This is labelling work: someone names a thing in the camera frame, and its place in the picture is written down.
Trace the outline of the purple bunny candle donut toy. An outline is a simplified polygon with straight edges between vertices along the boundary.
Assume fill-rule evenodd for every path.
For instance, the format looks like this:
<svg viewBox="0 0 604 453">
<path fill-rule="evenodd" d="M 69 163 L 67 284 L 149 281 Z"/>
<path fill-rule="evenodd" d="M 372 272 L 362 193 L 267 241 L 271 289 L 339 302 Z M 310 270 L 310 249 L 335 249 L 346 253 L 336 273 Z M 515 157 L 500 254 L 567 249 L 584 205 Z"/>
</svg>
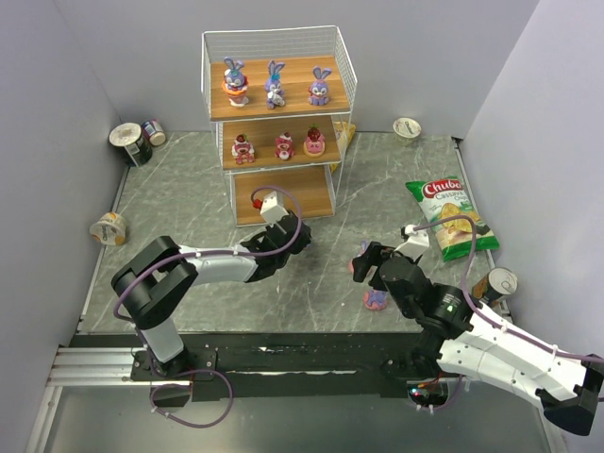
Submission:
<svg viewBox="0 0 604 453">
<path fill-rule="evenodd" d="M 368 310 L 384 310 L 388 305 L 388 294 L 370 290 L 363 295 L 363 305 Z"/>
</svg>

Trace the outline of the pink bear roll cake toy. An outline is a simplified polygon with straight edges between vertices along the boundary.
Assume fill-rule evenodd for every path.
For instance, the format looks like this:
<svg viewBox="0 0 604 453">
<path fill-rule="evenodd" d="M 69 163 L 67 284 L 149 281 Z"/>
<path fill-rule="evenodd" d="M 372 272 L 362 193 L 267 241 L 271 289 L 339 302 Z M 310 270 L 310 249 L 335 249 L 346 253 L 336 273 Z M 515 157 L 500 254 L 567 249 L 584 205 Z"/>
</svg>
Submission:
<svg viewBox="0 0 604 453">
<path fill-rule="evenodd" d="M 277 158 L 287 161 L 294 155 L 293 137 L 289 132 L 283 132 L 275 139 Z"/>
</svg>

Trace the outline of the strawberry cake slice toy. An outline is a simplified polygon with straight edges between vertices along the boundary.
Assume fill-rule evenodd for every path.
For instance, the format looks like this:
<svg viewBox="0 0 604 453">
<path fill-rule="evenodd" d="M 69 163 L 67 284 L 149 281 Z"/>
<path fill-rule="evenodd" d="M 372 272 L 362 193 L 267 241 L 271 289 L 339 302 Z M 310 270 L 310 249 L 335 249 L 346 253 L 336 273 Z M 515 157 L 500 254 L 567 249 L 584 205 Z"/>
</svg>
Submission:
<svg viewBox="0 0 604 453">
<path fill-rule="evenodd" d="M 254 146 L 245 134 L 239 134 L 235 137 L 231 146 L 231 155 L 238 165 L 253 163 L 256 160 Z"/>
</svg>

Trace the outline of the pink bear strawberry donut toy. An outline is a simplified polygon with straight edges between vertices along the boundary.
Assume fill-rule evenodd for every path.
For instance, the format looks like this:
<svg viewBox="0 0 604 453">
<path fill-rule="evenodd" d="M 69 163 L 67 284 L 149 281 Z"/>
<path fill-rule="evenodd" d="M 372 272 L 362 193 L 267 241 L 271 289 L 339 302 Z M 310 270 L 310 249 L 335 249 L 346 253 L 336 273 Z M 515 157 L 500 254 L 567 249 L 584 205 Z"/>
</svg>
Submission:
<svg viewBox="0 0 604 453">
<path fill-rule="evenodd" d="M 311 126 L 304 141 L 304 152 L 311 158 L 319 158 L 325 153 L 325 136 L 317 126 Z"/>
</svg>

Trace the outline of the purple bunny red bow toy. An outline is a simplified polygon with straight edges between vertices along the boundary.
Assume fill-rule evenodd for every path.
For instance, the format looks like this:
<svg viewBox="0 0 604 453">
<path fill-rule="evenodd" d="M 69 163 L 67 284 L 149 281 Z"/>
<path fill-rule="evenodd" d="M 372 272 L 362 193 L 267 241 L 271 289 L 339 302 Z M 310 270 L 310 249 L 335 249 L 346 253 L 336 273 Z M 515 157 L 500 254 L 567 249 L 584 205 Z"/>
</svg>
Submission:
<svg viewBox="0 0 604 453">
<path fill-rule="evenodd" d="M 332 70 L 315 66 L 312 73 L 314 80 L 309 86 L 309 103 L 313 106 L 324 106 L 329 101 L 327 77 L 331 75 Z"/>
</svg>

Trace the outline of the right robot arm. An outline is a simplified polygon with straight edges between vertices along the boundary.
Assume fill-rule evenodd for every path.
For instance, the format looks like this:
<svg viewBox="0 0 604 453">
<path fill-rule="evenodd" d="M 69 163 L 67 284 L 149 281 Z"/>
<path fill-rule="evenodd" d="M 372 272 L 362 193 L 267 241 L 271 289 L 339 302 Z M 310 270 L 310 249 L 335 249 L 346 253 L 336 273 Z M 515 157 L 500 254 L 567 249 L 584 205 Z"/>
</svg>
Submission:
<svg viewBox="0 0 604 453">
<path fill-rule="evenodd" d="M 387 293 L 422 328 L 411 361 L 422 373 L 463 375 L 519 396 L 546 420 L 590 434 L 603 387 L 603 360 L 559 349 L 498 316 L 454 286 L 431 282 L 417 261 L 371 242 L 351 261 L 353 279 Z"/>
</svg>

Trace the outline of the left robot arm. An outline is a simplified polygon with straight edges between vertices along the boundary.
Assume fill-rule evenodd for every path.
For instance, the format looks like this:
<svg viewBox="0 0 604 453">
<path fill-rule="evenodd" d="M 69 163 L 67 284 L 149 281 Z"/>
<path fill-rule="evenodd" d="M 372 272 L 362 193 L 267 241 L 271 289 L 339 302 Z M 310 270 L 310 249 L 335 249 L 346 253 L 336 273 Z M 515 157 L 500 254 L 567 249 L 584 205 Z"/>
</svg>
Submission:
<svg viewBox="0 0 604 453">
<path fill-rule="evenodd" d="M 192 286 L 251 283 L 271 277 L 291 255 L 311 243 L 311 229 L 288 215 L 250 240 L 229 248 L 193 248 L 160 236 L 118 271 L 114 315 L 134 324 L 153 359 L 155 372 L 174 377 L 192 367 L 172 313 Z"/>
</svg>

